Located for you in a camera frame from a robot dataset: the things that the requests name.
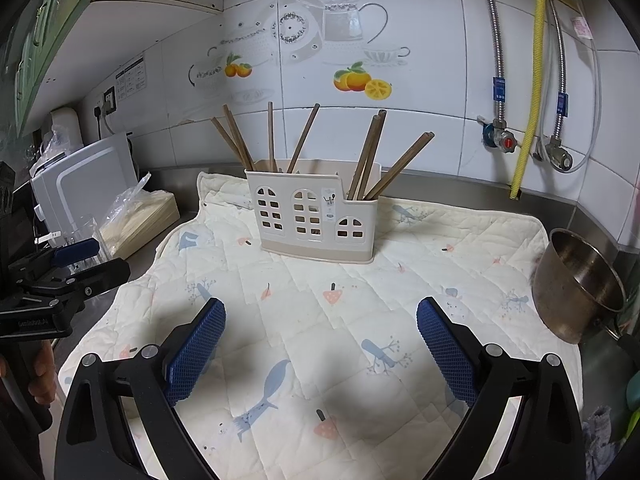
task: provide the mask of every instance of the utensil caddy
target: utensil caddy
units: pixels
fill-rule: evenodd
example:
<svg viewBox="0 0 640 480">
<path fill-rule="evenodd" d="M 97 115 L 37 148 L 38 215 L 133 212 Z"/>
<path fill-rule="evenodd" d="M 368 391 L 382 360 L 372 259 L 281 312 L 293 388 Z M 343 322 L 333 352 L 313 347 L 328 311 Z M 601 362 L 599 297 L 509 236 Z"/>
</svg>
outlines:
<svg viewBox="0 0 640 480">
<path fill-rule="evenodd" d="M 277 160 L 278 173 L 259 160 L 247 171 L 255 219 L 265 251 L 326 262 L 366 264 L 373 260 L 377 200 L 347 200 L 356 162 Z M 374 163 L 366 189 L 380 179 Z"/>
</svg>

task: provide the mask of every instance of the gray cloth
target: gray cloth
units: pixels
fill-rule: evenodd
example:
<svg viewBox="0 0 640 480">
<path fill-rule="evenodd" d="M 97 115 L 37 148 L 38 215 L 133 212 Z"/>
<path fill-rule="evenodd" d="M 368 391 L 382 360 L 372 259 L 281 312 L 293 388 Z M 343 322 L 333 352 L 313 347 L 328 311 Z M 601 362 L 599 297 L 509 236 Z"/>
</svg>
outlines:
<svg viewBox="0 0 640 480">
<path fill-rule="evenodd" d="M 587 480 L 596 480 L 604 473 L 622 446 L 619 442 L 609 442 L 611 438 L 610 412 L 609 406 L 601 406 L 582 423 Z"/>
</svg>

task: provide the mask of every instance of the sticker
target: sticker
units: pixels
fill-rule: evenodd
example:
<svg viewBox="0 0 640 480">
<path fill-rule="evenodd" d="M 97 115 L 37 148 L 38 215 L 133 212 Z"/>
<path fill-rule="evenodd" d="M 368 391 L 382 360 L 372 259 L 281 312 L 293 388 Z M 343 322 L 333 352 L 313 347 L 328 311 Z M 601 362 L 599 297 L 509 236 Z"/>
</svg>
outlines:
<svg viewBox="0 0 640 480">
<path fill-rule="evenodd" d="M 116 74 L 116 99 L 122 100 L 146 88 L 145 58 L 127 66 Z"/>
<path fill-rule="evenodd" d="M 568 116 L 569 113 L 569 94 L 565 92 L 558 92 L 558 108 L 556 113 L 559 115 L 563 115 L 564 117 Z"/>
<path fill-rule="evenodd" d="M 593 39 L 591 29 L 589 28 L 589 25 L 587 25 L 587 20 L 582 16 L 571 18 L 571 23 L 574 26 L 574 31 L 578 35 L 578 38 L 585 38 L 587 40 Z"/>
<path fill-rule="evenodd" d="M 494 101 L 504 102 L 506 94 L 506 83 L 503 77 L 494 77 Z"/>
<path fill-rule="evenodd" d="M 322 188 L 322 216 L 325 222 L 335 222 L 335 188 Z"/>
</svg>

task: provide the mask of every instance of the human hand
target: human hand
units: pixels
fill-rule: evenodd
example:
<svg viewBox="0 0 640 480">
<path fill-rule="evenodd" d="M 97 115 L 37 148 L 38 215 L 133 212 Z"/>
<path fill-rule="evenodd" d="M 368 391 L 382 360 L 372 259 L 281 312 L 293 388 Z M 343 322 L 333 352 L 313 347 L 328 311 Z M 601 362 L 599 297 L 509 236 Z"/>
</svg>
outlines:
<svg viewBox="0 0 640 480">
<path fill-rule="evenodd" d="M 38 404 L 51 404 L 56 397 L 56 365 L 49 341 L 42 342 L 42 349 L 33 362 L 33 370 L 38 377 L 29 384 L 29 393 Z M 4 377 L 5 374 L 6 362 L 0 356 L 0 377 Z"/>
</svg>

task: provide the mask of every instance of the stack of paper napkins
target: stack of paper napkins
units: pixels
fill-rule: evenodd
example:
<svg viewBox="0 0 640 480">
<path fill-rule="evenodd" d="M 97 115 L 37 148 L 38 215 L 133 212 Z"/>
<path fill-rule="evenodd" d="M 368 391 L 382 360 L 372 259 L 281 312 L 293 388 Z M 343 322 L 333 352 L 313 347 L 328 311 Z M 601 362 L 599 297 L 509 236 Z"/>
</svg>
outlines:
<svg viewBox="0 0 640 480">
<path fill-rule="evenodd" d="M 144 192 L 117 221 L 103 225 L 100 234 L 113 258 L 126 259 L 179 218 L 172 193 Z"/>
</svg>

